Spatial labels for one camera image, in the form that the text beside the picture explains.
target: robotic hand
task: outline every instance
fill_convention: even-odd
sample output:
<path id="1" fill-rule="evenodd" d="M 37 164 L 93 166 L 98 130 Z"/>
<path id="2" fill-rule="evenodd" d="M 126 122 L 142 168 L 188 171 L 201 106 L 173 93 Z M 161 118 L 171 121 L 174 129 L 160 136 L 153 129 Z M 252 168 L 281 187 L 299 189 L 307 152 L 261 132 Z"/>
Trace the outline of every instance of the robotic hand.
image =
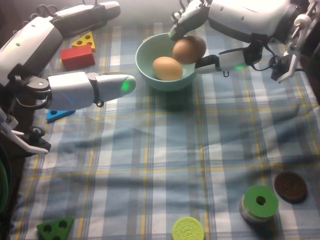
<path id="1" fill-rule="evenodd" d="M 229 71 L 242 70 L 247 66 L 256 71 L 272 68 L 271 78 L 281 83 L 295 74 L 303 44 L 320 19 L 320 3 L 317 0 L 309 0 L 310 4 L 304 0 L 187 1 L 188 6 L 185 7 L 179 0 L 181 10 L 172 13 L 174 26 L 169 31 L 169 37 L 173 41 L 181 39 L 208 20 L 213 29 L 249 43 L 248 47 L 202 58 L 195 64 L 195 71 L 200 74 L 219 71 L 228 77 Z M 276 56 L 268 47 L 272 39 L 288 43 L 288 50 L 282 57 Z M 263 48 L 271 52 L 273 57 L 268 67 L 256 69 L 254 65 L 261 60 Z"/>
<path id="2" fill-rule="evenodd" d="M 63 37 L 70 37 L 101 27 L 120 14 L 116 1 L 99 5 L 77 5 L 56 13 L 45 8 L 48 17 L 36 17 L 0 49 L 0 131 L 26 152 L 48 153 L 51 145 L 41 137 L 44 132 L 32 127 L 24 134 L 13 129 L 18 122 L 10 112 L 15 103 L 37 110 L 77 110 L 131 93 L 136 87 L 133 76 L 125 73 L 100 74 L 83 71 L 64 72 L 38 77 L 59 49 Z M 19 95 L 42 100 L 34 106 L 24 105 Z"/>

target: egg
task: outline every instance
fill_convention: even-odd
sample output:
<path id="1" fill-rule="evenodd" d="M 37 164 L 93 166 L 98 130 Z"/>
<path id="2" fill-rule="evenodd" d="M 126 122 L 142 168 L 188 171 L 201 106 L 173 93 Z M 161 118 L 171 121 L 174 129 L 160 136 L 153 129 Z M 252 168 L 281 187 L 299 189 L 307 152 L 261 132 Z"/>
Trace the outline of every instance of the egg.
<path id="1" fill-rule="evenodd" d="M 206 53 L 206 42 L 198 36 L 186 36 L 176 42 L 173 57 L 181 64 L 194 64 Z"/>
<path id="2" fill-rule="evenodd" d="M 154 74 L 162 81 L 181 79 L 184 73 L 181 64 L 168 56 L 162 56 L 154 60 L 152 68 Z"/>

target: checkered fabric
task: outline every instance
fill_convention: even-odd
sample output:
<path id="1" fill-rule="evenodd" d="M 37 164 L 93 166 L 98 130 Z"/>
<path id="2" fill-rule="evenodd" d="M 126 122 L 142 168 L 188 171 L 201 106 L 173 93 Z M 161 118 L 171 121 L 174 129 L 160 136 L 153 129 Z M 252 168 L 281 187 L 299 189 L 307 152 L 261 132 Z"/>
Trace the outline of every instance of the checkered fabric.
<path id="1" fill-rule="evenodd" d="M 93 32 L 96 65 L 85 71 L 126 72 L 136 89 L 50 124 L 47 110 L 36 112 L 34 124 L 52 147 L 25 163 L 10 239 L 37 239 L 36 225 L 66 216 L 75 218 L 72 240 L 171 240 L 174 223 L 186 216 L 202 223 L 206 240 L 320 239 L 320 107 L 304 73 L 278 84 L 270 69 L 247 68 L 228 78 L 198 75 L 179 92 L 150 89 L 135 53 L 169 27 Z M 206 41 L 206 54 L 243 46 L 209 25 L 191 34 Z M 263 55 L 257 68 L 268 64 L 271 54 Z M 62 71 L 58 51 L 45 74 Z M 272 188 L 283 170 L 306 180 L 306 201 L 279 197 L 273 221 L 250 227 L 239 213 L 243 194 L 252 185 Z"/>

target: round brown disc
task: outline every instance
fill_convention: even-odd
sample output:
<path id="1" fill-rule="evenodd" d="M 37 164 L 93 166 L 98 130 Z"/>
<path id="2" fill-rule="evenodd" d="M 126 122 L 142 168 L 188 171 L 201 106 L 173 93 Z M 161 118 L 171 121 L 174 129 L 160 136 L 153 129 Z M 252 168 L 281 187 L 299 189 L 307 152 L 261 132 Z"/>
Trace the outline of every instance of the round brown disc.
<path id="1" fill-rule="evenodd" d="M 283 200 L 291 204 L 301 203 L 307 197 L 305 180 L 291 171 L 279 173 L 274 180 L 274 188 Z"/>

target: light green bowl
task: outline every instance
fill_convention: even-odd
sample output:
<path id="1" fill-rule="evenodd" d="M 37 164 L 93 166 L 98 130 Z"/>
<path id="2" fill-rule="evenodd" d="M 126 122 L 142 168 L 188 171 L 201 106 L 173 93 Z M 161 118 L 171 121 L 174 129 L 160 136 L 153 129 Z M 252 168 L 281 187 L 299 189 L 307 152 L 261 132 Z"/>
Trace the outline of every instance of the light green bowl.
<path id="1" fill-rule="evenodd" d="M 160 57 L 172 58 L 175 44 L 168 37 L 168 33 L 162 33 L 145 40 L 136 51 L 136 66 L 150 87 L 160 91 L 177 91 L 185 88 L 195 79 L 195 64 L 182 64 L 183 75 L 178 80 L 162 81 L 155 75 L 152 63 Z"/>

